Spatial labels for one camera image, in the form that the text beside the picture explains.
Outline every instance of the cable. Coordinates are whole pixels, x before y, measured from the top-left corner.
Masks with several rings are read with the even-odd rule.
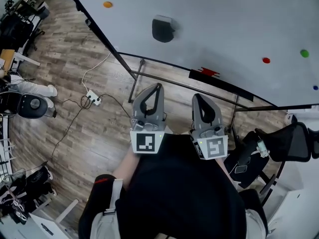
[[[126,113],[126,115],[130,118],[130,115],[129,115],[128,112],[124,109],[123,105],[121,105],[121,103],[120,103],[115,97],[111,96],[110,94],[107,94],[107,93],[101,94],[101,95],[97,98],[97,101],[99,101],[100,97],[101,97],[101,96],[104,96],[104,95],[113,98],[113,99],[120,105],[120,107],[123,109],[123,111]],[[75,119],[78,117],[78,115],[80,114],[80,112],[81,112],[83,109],[85,109],[85,110],[90,109],[91,106],[92,106],[92,104],[93,104],[93,102],[91,102],[90,99],[89,99],[87,96],[82,96],[82,98],[81,98],[81,105],[79,105],[76,101],[71,100],[71,99],[67,99],[67,100],[63,101],[62,103],[65,103],[66,101],[71,101],[71,102],[76,103],[76,104],[78,105],[78,107],[80,107],[81,109],[79,110],[79,112],[77,113],[77,115],[73,118],[73,120],[72,120],[71,124],[69,125],[68,129],[66,130],[64,136],[63,136],[63,137],[61,138],[61,140],[59,140],[59,141],[56,143],[56,145],[54,146],[54,149],[53,149],[53,151],[52,151],[50,160],[53,158],[54,152],[55,152],[55,150],[56,150],[58,144],[59,144],[59,143],[65,138],[65,136],[68,134],[69,129],[71,128],[73,122],[74,122]]]
[[[97,101],[99,101],[100,97],[101,97],[101,96],[104,96],[104,95],[113,98],[113,99],[119,104],[119,106],[123,109],[123,111],[126,113],[126,115],[127,115],[129,118],[131,117],[131,116],[128,114],[128,112],[124,109],[123,105],[121,105],[121,103],[120,103],[115,97],[111,96],[110,94],[104,93],[104,94],[100,95],[100,96],[97,98]]]
[[[109,96],[109,97],[113,98],[113,99],[120,105],[120,107],[123,109],[123,111],[126,113],[126,115],[130,118],[130,115],[128,114],[128,112],[125,110],[125,108],[123,107],[123,105],[121,105],[121,103],[120,103],[115,97],[111,96],[110,94],[103,93],[103,94],[101,94],[101,95],[97,98],[97,101],[99,101],[99,99],[100,99],[101,96]],[[62,138],[56,143],[56,145],[54,146],[54,149],[53,149],[53,151],[52,151],[52,153],[51,153],[50,159],[49,159],[48,161],[42,163],[41,165],[35,167],[35,168],[26,170],[26,171],[21,172],[21,173],[25,173],[25,172],[27,172],[27,171],[36,169],[36,168],[38,168],[38,167],[40,167],[40,166],[45,166],[45,165],[53,158],[54,152],[55,152],[55,150],[56,150],[58,144],[59,144],[61,141],[63,141],[63,139],[66,137],[66,135],[68,134],[68,131],[70,130],[70,128],[71,128],[73,122],[74,122],[75,119],[79,116],[79,114],[81,113],[81,111],[82,111],[82,110],[88,110],[88,109],[90,109],[91,106],[92,106],[92,104],[93,104],[93,102],[91,102],[90,99],[89,99],[87,96],[82,96],[81,101],[80,101],[81,104],[78,104],[76,101],[71,100],[71,99],[64,100],[64,101],[62,102],[62,104],[65,103],[65,102],[67,102],[67,101],[71,101],[71,102],[73,102],[73,103],[76,103],[76,104],[78,105],[78,107],[80,107],[80,110],[79,110],[79,112],[75,115],[75,117],[73,118],[73,120],[71,121],[71,124],[70,124],[69,127],[67,128],[67,130],[66,130],[66,132],[64,133],[63,137],[62,137]],[[10,176],[13,176],[13,177],[14,177],[14,176],[19,175],[19,174],[21,174],[21,173],[17,173],[17,174],[10,175]]]
[[[85,101],[85,104],[82,105],[82,101],[83,101],[83,98],[86,98],[86,101]],[[63,141],[63,139],[65,138],[65,136],[68,134],[68,131],[70,130],[73,122],[75,121],[75,119],[78,117],[78,115],[80,114],[80,112],[83,110],[83,109],[90,109],[91,105],[92,105],[92,102],[90,102],[90,99],[87,97],[87,96],[82,96],[81,98],[81,105],[79,105],[76,101],[73,101],[71,99],[67,99],[67,100],[64,100],[62,103],[65,103],[66,101],[71,101],[71,102],[74,102],[76,103],[81,109],[79,110],[79,112],[76,114],[76,116],[73,118],[73,120],[71,121],[71,124],[69,125],[69,127],[67,128],[65,134],[63,135],[63,137],[56,143],[56,145],[54,146],[54,149],[52,151],[52,154],[50,156],[50,160],[53,158],[53,155],[54,155],[54,152],[55,152],[55,149],[57,148],[58,144]]]
[[[111,55],[111,53],[109,53],[109,55],[108,55],[105,59],[103,59],[100,63],[98,63],[95,67],[93,67],[93,68],[87,70],[87,71],[84,73],[81,82],[82,82],[83,86],[85,87],[86,92],[89,92],[89,90],[88,90],[88,88],[85,86],[85,84],[84,84],[84,82],[83,82],[85,75],[86,75],[88,72],[90,72],[91,70],[93,70],[93,69],[97,68],[98,66],[100,66],[105,60],[107,60],[107,59],[109,58],[110,55]]]

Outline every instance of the green dot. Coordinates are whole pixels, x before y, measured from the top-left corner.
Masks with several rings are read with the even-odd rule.
[[[304,58],[308,58],[309,57],[309,51],[307,51],[307,50],[301,50],[300,54]]]

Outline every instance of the white cable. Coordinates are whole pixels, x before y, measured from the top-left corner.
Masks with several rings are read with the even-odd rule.
[[[97,68],[99,65],[101,65],[105,60],[108,59],[108,57],[109,57],[110,55],[111,55],[111,53],[109,53],[109,55],[108,55],[105,59],[103,59],[100,63],[98,63],[95,67],[91,68],[90,70],[87,70],[87,71],[85,72],[85,74],[83,75],[81,82],[82,82],[83,86],[85,87],[86,92],[89,92],[89,90],[88,90],[88,88],[85,86],[85,84],[84,84],[84,82],[83,82],[85,75],[87,74],[87,72],[89,72],[89,71],[91,71],[91,70]]]

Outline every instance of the strap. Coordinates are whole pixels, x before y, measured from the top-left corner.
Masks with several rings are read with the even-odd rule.
[[[120,198],[121,190],[123,185],[123,179],[115,179],[113,182],[113,190],[112,190],[112,197],[110,201],[109,209],[115,208],[115,202]]]
[[[110,207],[95,216],[92,222],[90,239],[121,239],[115,202],[120,198],[122,185],[122,179],[114,180]]]

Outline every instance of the office chair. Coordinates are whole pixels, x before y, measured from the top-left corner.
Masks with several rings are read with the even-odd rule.
[[[260,194],[266,193],[275,182],[276,175],[270,179],[263,172],[269,157],[261,157],[256,150],[259,140],[263,140],[270,151],[269,156],[275,162],[308,162],[311,158],[312,143],[306,126],[297,122],[273,133],[260,129],[249,132],[241,141],[233,130],[236,148],[225,159],[225,166],[233,180],[241,182],[247,188],[258,176],[266,183]]]
[[[308,128],[311,148],[312,148],[312,157],[314,159],[319,158],[319,131],[313,131]]]
[[[2,49],[18,50],[30,37],[33,24],[23,22],[16,15],[6,16],[0,25],[0,45]]]
[[[20,94],[15,91],[0,93],[0,114],[13,116],[18,114],[26,119],[38,119],[48,110],[46,100],[35,94]]]

